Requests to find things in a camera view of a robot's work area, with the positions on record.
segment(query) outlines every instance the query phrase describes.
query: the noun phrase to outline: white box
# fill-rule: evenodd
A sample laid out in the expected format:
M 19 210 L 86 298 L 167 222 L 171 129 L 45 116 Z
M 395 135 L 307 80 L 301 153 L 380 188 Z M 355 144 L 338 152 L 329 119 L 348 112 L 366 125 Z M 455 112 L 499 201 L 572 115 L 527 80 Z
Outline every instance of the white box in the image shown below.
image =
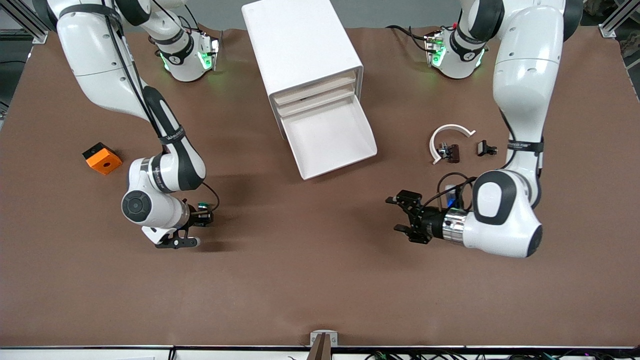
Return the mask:
M 304 180 L 374 156 L 362 63 L 329 0 L 242 7 L 264 87 Z

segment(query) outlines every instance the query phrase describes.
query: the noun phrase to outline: robotic arm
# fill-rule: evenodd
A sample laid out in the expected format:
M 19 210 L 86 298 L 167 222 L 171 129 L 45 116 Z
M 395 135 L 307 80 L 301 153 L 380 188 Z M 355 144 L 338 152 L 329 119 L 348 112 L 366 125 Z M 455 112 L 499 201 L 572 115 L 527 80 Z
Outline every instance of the robotic arm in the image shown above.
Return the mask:
M 533 213 L 541 196 L 542 131 L 563 37 L 575 31 L 581 13 L 579 0 L 465 1 L 458 27 L 426 40 L 434 50 L 428 54 L 432 66 L 451 78 L 465 78 L 480 64 L 486 41 L 502 39 L 493 97 L 509 129 L 507 162 L 456 187 L 475 181 L 473 211 L 464 209 L 462 199 L 444 210 L 428 206 L 452 190 L 425 204 L 421 194 L 406 190 L 389 197 L 387 202 L 399 205 L 410 219 L 410 226 L 397 225 L 396 231 L 413 242 L 436 237 L 514 258 L 536 251 L 542 239 L 542 225 Z
M 212 209 L 199 206 L 197 211 L 169 194 L 198 188 L 206 176 L 204 162 L 164 97 L 138 75 L 121 16 L 141 24 L 152 35 L 170 61 L 167 69 L 181 81 L 195 80 L 212 68 L 211 39 L 204 33 L 185 31 L 170 21 L 166 10 L 153 12 L 156 9 L 150 0 L 49 0 L 48 5 L 49 17 L 57 20 L 67 61 L 87 98 L 107 110 L 145 119 L 162 145 L 158 155 L 131 164 L 123 214 L 142 226 L 156 247 L 199 245 L 198 238 L 188 236 L 188 228 L 209 224 Z M 185 231 L 184 237 L 179 230 Z

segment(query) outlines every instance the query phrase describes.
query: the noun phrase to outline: orange and black block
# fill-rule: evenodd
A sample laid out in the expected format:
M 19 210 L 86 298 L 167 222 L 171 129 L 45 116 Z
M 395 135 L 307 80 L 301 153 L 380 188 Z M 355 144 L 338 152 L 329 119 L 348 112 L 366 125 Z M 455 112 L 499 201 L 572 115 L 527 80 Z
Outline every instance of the orange and black block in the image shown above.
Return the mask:
M 114 171 L 122 165 L 122 160 L 101 142 L 83 152 L 82 155 L 92 169 L 103 175 Z

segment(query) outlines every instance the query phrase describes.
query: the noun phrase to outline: table surface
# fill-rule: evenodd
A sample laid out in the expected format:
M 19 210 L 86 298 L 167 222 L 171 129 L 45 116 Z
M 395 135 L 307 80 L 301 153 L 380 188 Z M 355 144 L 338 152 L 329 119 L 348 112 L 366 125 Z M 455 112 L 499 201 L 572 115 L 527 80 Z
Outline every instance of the table surface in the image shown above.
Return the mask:
M 122 216 L 132 160 L 159 152 L 143 120 L 80 91 L 54 34 L 34 47 L 0 133 L 0 345 L 293 345 L 334 329 L 343 345 L 637 345 L 640 106 L 617 42 L 580 28 L 565 43 L 545 126 L 544 225 L 510 259 L 442 240 L 410 243 L 389 195 L 431 195 L 451 171 L 504 163 L 492 98 L 497 43 L 468 79 L 426 66 L 389 29 L 349 29 L 378 155 L 302 181 L 280 137 L 245 31 L 224 32 L 219 72 L 179 83 L 147 35 L 142 77 L 167 98 L 222 199 L 196 249 L 159 250 Z M 459 164 L 431 164 L 449 132 Z M 486 139 L 502 155 L 478 158 Z M 108 176 L 82 152 L 103 142 Z M 211 200 L 205 188 L 185 193 Z

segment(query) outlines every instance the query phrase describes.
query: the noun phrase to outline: white c-shaped object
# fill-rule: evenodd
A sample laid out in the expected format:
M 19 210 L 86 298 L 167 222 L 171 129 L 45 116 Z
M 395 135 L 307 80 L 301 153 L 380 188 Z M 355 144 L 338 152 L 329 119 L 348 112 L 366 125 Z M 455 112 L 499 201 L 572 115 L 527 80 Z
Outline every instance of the white c-shaped object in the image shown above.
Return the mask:
M 431 135 L 431 140 L 429 141 L 429 150 L 431 151 L 431 156 L 433 156 L 434 165 L 436 165 L 436 163 L 438 163 L 438 161 L 442 159 L 442 157 L 436 150 L 436 145 L 434 144 L 434 141 L 436 140 L 436 135 L 443 130 L 456 130 L 466 135 L 467 138 L 476 133 L 476 130 L 469 131 L 464 126 L 460 126 L 456 124 L 447 124 L 447 125 L 440 126 L 438 129 L 436 129 L 436 131 L 433 132 L 433 135 Z

